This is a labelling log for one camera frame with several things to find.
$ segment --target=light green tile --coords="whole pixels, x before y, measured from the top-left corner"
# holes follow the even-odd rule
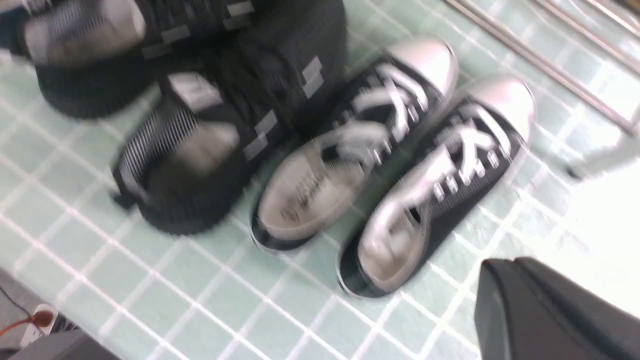
[[[164,336],[189,309],[189,303],[164,283],[155,280],[131,305],[130,312]]]
[[[110,188],[101,186],[77,208],[89,221],[105,233],[113,235],[124,224],[129,214],[113,202],[109,191]]]
[[[10,268],[31,246],[15,231],[0,223],[0,265]]]
[[[80,284],[67,297],[60,311],[74,319],[89,335],[97,336],[100,328],[115,312],[115,308],[87,285]]]
[[[429,19],[425,14],[426,9],[420,5],[421,2],[424,1],[409,0],[401,4],[393,2],[393,6],[389,6],[387,13],[411,33],[421,34],[424,33],[428,25],[426,21]]]
[[[164,234],[144,220],[138,220],[120,243],[149,265],[157,263],[175,245],[178,237]]]
[[[356,297],[350,297],[343,291],[340,292],[340,296],[349,303],[349,305],[353,306],[357,311],[361,312],[373,322],[378,320],[391,300],[391,297],[383,297],[381,299],[359,299]]]
[[[88,128],[70,148],[98,170],[104,170],[111,166],[120,145],[120,140],[96,126]]]
[[[15,116],[8,110],[0,108],[0,134],[4,133],[15,122]]]
[[[513,227],[531,240],[544,240],[557,225],[556,221],[530,203],[513,222]]]
[[[563,69],[582,84],[589,85],[605,63],[581,48],[574,47],[569,53]]]
[[[342,304],[336,304],[316,334],[347,358],[353,356],[371,328]]]
[[[531,24],[531,9],[520,1],[504,1],[502,4],[500,12],[493,18],[514,35],[521,37]]]
[[[171,350],[165,348],[162,351],[162,353],[160,353],[160,356],[158,356],[157,359],[158,360],[179,360],[180,358],[178,357],[178,355],[171,352]]]
[[[537,24],[535,35],[527,45],[547,59],[554,61],[569,44],[567,37],[547,24]]]
[[[498,223],[486,217],[480,209],[472,210],[456,228],[456,232],[478,249],[484,249],[496,230]]]
[[[185,245],[162,270],[162,275],[195,299],[219,271],[213,261]]]
[[[622,131],[604,116],[591,108],[586,108],[584,116],[566,137],[564,143],[586,155],[600,149],[614,147],[623,136]]]
[[[518,168],[516,176],[513,178],[513,184],[519,188],[525,188],[530,185],[541,167],[540,160],[535,155],[527,154],[520,168]]]
[[[67,203],[75,202],[95,181],[95,176],[68,156],[61,156],[39,181]]]
[[[2,174],[0,178],[0,202],[2,202],[23,180],[20,175],[2,164],[0,164],[0,174]]]
[[[317,341],[309,339],[302,348],[298,359],[304,360],[336,360],[336,357],[320,345]]]
[[[122,252],[112,249],[88,277],[113,300],[122,302],[144,276],[146,276],[144,269]]]
[[[362,29],[369,24],[371,18],[376,15],[376,9],[372,4],[361,1],[345,1],[344,7],[349,17],[349,26],[353,29]]]
[[[412,352],[418,354],[436,323],[406,301],[398,306],[385,323],[385,330]]]
[[[564,216],[571,206],[572,191],[555,177],[547,175],[536,186],[533,196],[546,207]]]
[[[369,348],[362,356],[363,360],[409,360],[411,359],[397,346],[380,335],[376,335]]]
[[[442,316],[456,288],[433,271],[423,271],[404,290],[435,316]]]
[[[274,301],[299,322],[309,326],[330,295],[328,291],[296,272],[287,280]]]
[[[476,303],[465,297],[449,320],[449,325],[465,339],[478,346],[476,323],[474,322],[475,310]]]
[[[369,30],[365,37],[379,47],[388,47],[407,36],[406,29],[399,28],[384,16],[372,21],[376,22],[376,27]]]
[[[570,117],[556,99],[548,95],[537,99],[536,122],[552,135],[557,135]]]
[[[122,359],[146,359],[157,346],[149,333],[125,316],[120,317],[104,344]]]
[[[498,219],[504,220],[513,209],[513,206],[521,201],[520,196],[515,190],[505,184],[498,184],[482,199],[480,205],[484,206],[485,209]]]
[[[231,219],[223,220],[213,231],[194,236],[193,240],[223,263],[246,241],[251,241],[249,235]]]
[[[95,231],[72,218],[53,234],[47,247],[76,270],[82,270],[105,244]]]
[[[203,313],[196,313],[173,339],[190,360],[217,359],[233,337]]]
[[[338,282],[335,264],[338,256],[339,249],[328,239],[318,236],[300,265],[329,289],[336,289]]]
[[[446,332],[436,340],[427,360],[476,360],[477,355]]]
[[[498,247],[493,251],[492,258],[497,259],[515,259],[520,256],[535,256],[536,251],[518,239],[511,233],[506,233]]]
[[[269,307],[258,317],[246,339],[268,357],[285,359],[301,337],[302,330]]]
[[[73,279],[70,273],[41,250],[35,251],[17,278],[43,299],[55,299]]]
[[[280,279],[287,265],[274,256],[265,255],[257,247],[250,247],[233,269],[259,291],[267,293]]]
[[[238,346],[234,349],[233,353],[229,355],[227,358],[229,360],[260,360],[255,352],[251,351],[248,347],[238,344]]]
[[[460,69],[474,77],[495,73],[502,66],[501,58],[488,54],[484,49],[470,45],[470,49],[458,59]]]
[[[28,186],[4,214],[34,238],[42,235],[64,213],[64,209],[40,190]]]
[[[38,105],[30,117],[34,124],[58,141],[64,141],[73,130],[81,126],[78,121],[62,115],[47,103]]]
[[[238,331],[262,303],[262,299],[229,275],[202,302],[212,314]]]
[[[17,110],[23,110],[39,94],[36,77],[23,69],[9,71],[0,76],[0,97]]]
[[[444,241],[433,254],[431,262],[454,280],[463,282],[476,262],[477,256],[459,241],[456,241],[454,237],[455,235],[452,234]]]
[[[32,129],[22,126],[2,146],[7,158],[26,172],[33,172],[55,148]]]

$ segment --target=sneaker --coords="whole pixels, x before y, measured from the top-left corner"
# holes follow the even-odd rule
[[[249,25],[251,15],[269,4],[268,0],[64,0],[19,24],[11,37],[18,52],[37,65],[79,67],[132,50],[149,59],[170,53],[185,40]]]
[[[0,0],[0,60],[12,61],[23,55],[17,32],[32,17],[59,4],[61,0]]]
[[[427,132],[412,169],[378,204],[338,263],[350,295],[398,290],[453,229],[525,156],[534,99],[523,82],[494,76],[461,91]]]
[[[393,45],[349,84],[327,124],[276,169],[252,216],[264,250],[304,245],[348,209],[420,121],[450,96],[456,57],[438,38]]]
[[[116,197],[172,234],[221,220],[258,166],[304,126],[344,72],[341,0],[281,1],[221,58],[170,74],[124,147]]]

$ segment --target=black shoe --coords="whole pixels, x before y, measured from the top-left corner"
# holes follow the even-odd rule
[[[483,359],[640,359],[640,320],[531,258],[483,261],[475,321]]]
[[[281,1],[222,59],[169,75],[163,98],[113,169],[125,207],[167,233],[221,220],[259,165],[340,81],[341,0]]]
[[[340,124],[295,150],[277,168],[252,216],[253,240],[292,250],[331,225],[420,120],[451,95],[456,57],[438,38],[390,47],[349,84],[324,121]]]
[[[97,118],[128,105],[152,82],[149,59],[249,23],[270,1],[58,0],[18,23],[12,52],[29,59],[49,104]]]
[[[473,84],[425,132],[412,169],[347,242],[338,279],[351,295],[398,290],[467,213],[523,158],[534,99],[513,76]]]

